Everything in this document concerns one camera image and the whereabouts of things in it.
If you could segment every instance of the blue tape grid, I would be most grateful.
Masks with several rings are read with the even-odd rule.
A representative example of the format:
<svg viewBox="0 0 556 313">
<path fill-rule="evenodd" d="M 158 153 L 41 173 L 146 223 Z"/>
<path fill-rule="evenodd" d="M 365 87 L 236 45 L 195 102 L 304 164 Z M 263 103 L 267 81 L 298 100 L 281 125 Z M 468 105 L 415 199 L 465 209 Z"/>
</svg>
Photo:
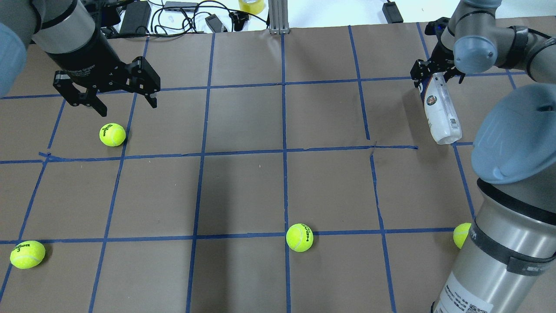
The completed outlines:
<svg viewBox="0 0 556 313">
<path fill-rule="evenodd" d="M 425 45 L 423 33 L 421 27 L 418 23 L 416 23 L 416 27 L 419 32 L 419 36 L 421 42 L 423 44 L 423 49 L 425 51 L 425 55 L 429 58 L 429 51 Z M 360 101 L 361 101 L 361 110 L 364 117 L 364 125 L 365 125 L 365 134 L 367 139 L 369 139 L 369 128 L 368 128 L 368 121 L 366 118 L 366 111 L 365 111 L 365 102 L 363 97 L 363 87 L 361 82 L 363 81 L 382 81 L 382 80 L 410 80 L 411 77 L 409 76 L 401 76 L 401 77 L 380 77 L 380 78 L 362 78 L 359 71 L 359 61 L 357 57 L 357 51 L 355 46 L 355 40 L 353 36 L 353 32 L 351 26 L 348 27 L 349 35 L 350 35 L 350 42 L 351 48 L 354 55 L 354 62 L 355 68 L 357 72 L 357 79 L 346 79 L 346 80 L 321 80 L 321 81 L 286 81 L 286 67 L 285 67 L 285 40 L 284 35 L 281 35 L 281 66 L 282 66 L 282 79 L 281 82 L 276 83 L 269 83 L 269 84 L 243 84 L 243 85 L 220 85 L 220 86 L 211 86 L 211 76 L 212 76 L 212 62 L 214 58 L 214 44 L 215 44 L 215 36 L 212 37 L 211 42 L 211 56 L 210 56 L 210 64 L 209 64 L 209 75 L 208 75 L 208 82 L 207 86 L 199 86 L 199 87 L 177 87 L 177 88 L 166 88 L 162 89 L 161 92 L 165 91 L 173 91 L 173 90 L 206 90 L 207 91 L 207 98 L 206 98 L 206 106 L 205 106 L 205 125 L 203 129 L 203 143 L 202 143 L 202 150 L 200 153 L 190 153 L 190 154 L 157 154 L 157 155 L 126 155 L 126 146 L 127 143 L 124 143 L 122 154 L 120 157 L 113 157 L 113 158 L 76 158 L 76 159 L 67 159 L 67 158 L 60 158 L 50 153 L 40 153 L 39 155 L 43 159 L 33 159 L 33 160 L 4 160 L 0 161 L 0 164 L 19 164 L 19 163 L 42 163 L 42 169 L 37 179 L 37 183 L 33 194 L 31 196 L 31 200 L 29 201 L 29 205 L 26 211 L 26 215 L 24 221 L 22 223 L 22 227 L 19 233 L 18 240 L 8 240 L 8 241 L 1 241 L 0 244 L 16 244 L 22 240 L 24 229 L 27 223 L 27 218 L 31 212 L 34 197 L 36 195 L 36 191 L 40 185 L 42 176 L 44 171 L 47 167 L 48 163 L 56 163 L 56 162 L 102 162 L 102 161 L 111 161 L 111 160 L 119 160 L 120 166 L 118 168 L 118 174 L 115 181 L 114 191 L 112 195 L 112 201 L 110 205 L 110 211 L 107 217 L 107 223 L 105 228 L 105 235 L 103 238 L 60 238 L 60 239 L 47 239 L 41 240 L 43 243 L 77 243 L 77 242 L 96 242 L 102 243 L 101 248 L 101 255 L 98 262 L 97 273 L 95 277 L 95 283 L 93 286 L 93 293 L 91 295 L 91 302 L 89 307 L 89 312 L 93 311 L 96 291 L 98 289 L 98 281 L 100 279 L 100 274 L 102 270 L 102 262 L 104 258 L 104 252 L 106 249 L 106 243 L 108 242 L 139 242 L 139 241 L 172 241 L 172 240 L 191 240 L 192 241 L 192 248 L 191 248 L 191 259 L 190 259 L 190 273 L 189 273 L 189 281 L 188 281 L 188 292 L 186 301 L 186 312 L 190 312 L 191 310 L 191 291 L 192 291 L 192 283 L 193 283 L 193 273 L 195 268 L 195 251 L 196 251 L 196 242 L 197 240 L 211 240 L 211 239 L 224 239 L 224 238 L 257 238 L 257 237 L 283 237 L 285 232 L 289 227 L 289 219 L 288 219 L 288 199 L 287 199 L 287 154 L 288 153 L 297 153 L 297 152 L 306 152 L 306 151 L 334 151 L 334 150 L 362 150 L 362 149 L 417 149 L 417 146 L 409 146 L 409 145 L 399 145 L 399 146 L 379 146 L 379 145 L 364 145 L 364 146 L 342 146 L 342 147 L 327 147 L 327 148 L 308 148 L 308 149 L 289 149 L 287 148 L 287 140 L 286 140 L 286 86 L 288 85 L 310 85 L 310 84 L 340 84 L 345 82 L 357 82 L 359 87 L 360 93 Z M 148 48 L 148 39 L 145 42 L 145 48 L 143 51 L 143 56 L 145 56 L 146 51 Z M 501 73 L 488 73 L 488 74 L 475 74 L 475 75 L 468 75 L 468 76 L 508 76 L 509 81 L 513 88 L 515 88 L 515 83 L 512 79 L 514 75 L 525 75 L 525 72 L 501 72 Z M 206 147 L 206 132 L 207 132 L 207 123 L 208 123 L 208 114 L 209 114 L 209 102 L 210 102 L 210 90 L 211 89 L 225 89 L 225 88 L 241 88 L 241 87 L 260 87 L 260 86 L 282 86 L 282 132 L 283 132 L 283 147 L 282 149 L 276 150 L 251 150 L 251 151 L 226 151 L 226 152 L 213 152 L 207 153 L 205 152 Z M 113 94 L 124 93 L 124 91 L 114 91 L 111 92 Z M 59 94 L 48 94 L 48 95 L 28 95 L 28 96 L 7 96 L 3 99 L 28 99 L 28 98 L 40 98 L 40 97 L 60 97 Z M 136 102 L 137 95 L 134 95 L 133 103 L 131 106 L 130 116 L 128 120 L 128 129 L 131 126 L 132 118 L 133 118 L 133 111 L 135 109 L 135 102 Z M 58 124 L 60 118 L 62 116 L 62 112 L 65 106 L 65 100 L 62 101 L 56 123 L 53 128 L 52 136 L 48 143 L 48 148 L 52 147 L 52 143 L 54 141 L 54 136 L 56 134 Z M 470 195 L 469 195 L 469 188 L 467 186 L 467 182 L 465 179 L 465 173 L 463 171 L 463 167 L 461 166 L 461 160 L 459 158 L 458 147 L 459 146 L 467 146 L 472 145 L 473 143 L 467 142 L 458 142 L 454 143 L 453 149 L 456 156 L 456 160 L 458 161 L 458 167 L 461 174 L 462 183 L 468 198 L 469 207 L 471 211 L 471 215 L 474 217 L 474 208 L 473 204 L 471 203 Z M 217 235 L 209 235 L 203 236 L 197 234 L 197 226 L 198 226 L 198 216 L 199 216 L 199 209 L 200 209 L 200 195 L 201 195 L 201 187 L 202 187 L 202 175 L 203 175 L 203 165 L 204 165 L 204 158 L 205 156 L 209 155 L 239 155 L 239 154 L 261 154 L 261 153 L 283 153 L 284 156 L 284 232 L 277 232 L 277 233 L 246 233 L 246 234 L 217 234 Z M 111 238 L 108 236 L 110 230 L 110 223 L 112 218 L 113 206 L 116 199 L 119 179 L 121 175 L 121 170 L 123 168 L 123 163 L 127 159 L 145 159 L 145 158 L 179 158 L 179 157 L 201 157 L 200 161 L 200 168 L 199 168 L 199 179 L 198 179 L 198 186 L 197 186 L 197 202 L 196 202 L 196 212 L 195 212 L 195 224 L 193 235 L 191 236 L 162 236 L 162 237 L 121 237 L 121 238 Z M 379 206 L 379 192 L 377 188 L 377 178 L 376 178 L 376 169 L 374 164 L 374 157 L 370 157 L 370 166 L 371 172 L 373 175 L 373 189 L 375 192 L 375 199 L 376 199 L 376 210 L 379 217 L 379 229 L 361 229 L 361 230 L 348 230 L 348 231 L 317 231 L 314 233 L 316 236 L 339 236 L 339 235 L 355 235 L 355 234 L 380 234 L 382 237 L 383 243 L 383 254 L 384 254 L 384 261 L 385 261 L 385 271 L 388 281 L 388 289 L 390 294 L 390 303 L 391 309 L 393 312 L 396 313 L 396 304 L 395 304 L 395 297 L 394 297 L 394 287 L 391 279 L 391 271 L 390 271 L 390 262 L 388 256 L 388 245 L 386 242 L 386 234 L 393 234 L 393 233 L 430 233 L 430 232 L 452 232 L 453 228 L 416 228 L 416 229 L 387 229 L 384 225 L 384 221 L 382 219 L 380 213 L 380 206 Z M 289 264 L 289 248 L 285 244 L 285 266 L 286 266 L 286 301 L 287 301 L 287 311 L 288 313 L 291 312 L 291 295 L 290 295 L 290 264 Z M 0 301 L 2 301 L 2 296 L 6 289 L 6 284 L 9 279 L 9 274 L 11 272 L 12 266 L 9 265 L 8 270 L 6 271 L 6 275 L 4 277 L 2 283 L 2 289 L 0 290 Z"/>
</svg>

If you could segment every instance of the bundle of cables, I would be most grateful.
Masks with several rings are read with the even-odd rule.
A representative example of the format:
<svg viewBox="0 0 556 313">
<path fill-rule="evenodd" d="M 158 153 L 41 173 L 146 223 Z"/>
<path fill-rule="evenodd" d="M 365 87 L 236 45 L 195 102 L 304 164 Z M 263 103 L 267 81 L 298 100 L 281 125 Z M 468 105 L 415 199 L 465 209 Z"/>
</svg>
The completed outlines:
<svg viewBox="0 0 556 313">
<path fill-rule="evenodd" d="M 151 37 L 171 38 L 171 37 L 183 36 L 187 33 L 200 33 L 200 32 L 197 31 L 197 25 L 196 25 L 196 22 L 195 22 L 196 18 L 198 17 L 198 15 L 203 14 L 203 13 L 211 15 L 211 13 L 206 12 L 206 11 L 200 12 L 199 11 L 200 8 L 225 9 L 225 10 L 228 11 L 228 16 L 230 16 L 231 19 L 232 19 L 232 16 L 235 13 L 247 14 L 247 15 L 250 15 L 250 16 L 254 16 L 254 17 L 260 19 L 261 21 L 263 21 L 264 23 L 266 23 L 267 28 L 269 26 L 268 21 L 260 18 L 257 15 L 251 14 L 249 12 L 241 11 L 241 10 L 229 9 L 223 3 L 218 2 L 218 1 L 214 1 L 214 0 L 203 0 L 203 1 L 199 2 L 197 5 L 191 6 L 191 7 L 184 7 L 184 6 L 181 6 L 181 7 L 166 7 L 162 0 L 161 0 L 160 4 L 152 2 L 151 0 L 147 0 L 147 2 L 152 4 L 153 6 L 160 7 L 160 8 L 157 9 L 153 13 L 153 15 L 151 17 L 150 27 L 146 30 L 146 33 L 144 33 L 144 34 L 141 34 L 141 33 L 115 33 L 115 34 L 112 34 L 112 35 L 107 36 L 107 37 L 108 38 L 136 38 L 136 37 L 151 36 Z M 207 6 L 207 5 L 203 5 L 204 3 L 216 3 L 219 6 Z M 160 15 L 161 15 L 162 11 L 164 11 L 165 9 L 177 9 L 183 14 L 184 19 L 181 22 L 181 28 L 169 27 L 169 26 L 162 25 L 162 23 L 160 21 Z M 185 11 L 185 9 L 193 9 L 193 16 L 189 17 L 187 15 L 187 12 Z M 181 32 L 168 33 L 167 30 L 181 31 Z"/>
</svg>

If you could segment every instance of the white label sticker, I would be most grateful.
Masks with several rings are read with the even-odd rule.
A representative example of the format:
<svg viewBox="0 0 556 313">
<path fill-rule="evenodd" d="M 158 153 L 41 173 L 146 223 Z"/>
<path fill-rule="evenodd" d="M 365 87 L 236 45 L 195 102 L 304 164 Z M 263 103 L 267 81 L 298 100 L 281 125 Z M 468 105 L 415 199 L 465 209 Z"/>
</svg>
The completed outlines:
<svg viewBox="0 0 556 313">
<path fill-rule="evenodd" d="M 493 305 L 473 295 L 450 273 L 434 313 L 490 313 Z"/>
</svg>

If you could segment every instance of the qr code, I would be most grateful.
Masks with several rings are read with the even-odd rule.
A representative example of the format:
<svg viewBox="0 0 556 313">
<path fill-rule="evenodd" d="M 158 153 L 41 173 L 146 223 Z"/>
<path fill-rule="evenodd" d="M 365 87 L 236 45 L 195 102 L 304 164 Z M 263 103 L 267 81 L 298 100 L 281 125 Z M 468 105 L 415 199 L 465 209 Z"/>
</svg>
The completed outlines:
<svg viewBox="0 0 556 313">
<path fill-rule="evenodd" d="M 488 313 L 485 310 L 481 310 L 481 309 L 477 309 L 476 306 L 474 305 L 469 305 L 469 308 L 467 309 L 467 311 L 465 313 Z"/>
</svg>

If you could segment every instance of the barcode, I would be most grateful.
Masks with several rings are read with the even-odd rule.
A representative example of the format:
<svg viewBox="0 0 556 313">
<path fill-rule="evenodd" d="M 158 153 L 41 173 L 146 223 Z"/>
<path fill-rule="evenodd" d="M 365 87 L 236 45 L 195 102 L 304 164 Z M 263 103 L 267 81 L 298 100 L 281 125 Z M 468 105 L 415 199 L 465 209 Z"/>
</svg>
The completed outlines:
<svg viewBox="0 0 556 313">
<path fill-rule="evenodd" d="M 452 126 L 452 129 L 458 129 L 459 128 L 458 122 L 455 119 L 450 119 L 450 124 Z"/>
<path fill-rule="evenodd" d="M 467 311 L 465 313 L 488 313 L 485 310 L 481 310 L 481 309 L 477 309 L 476 306 L 474 305 L 469 305 L 469 308 L 467 309 Z"/>
</svg>

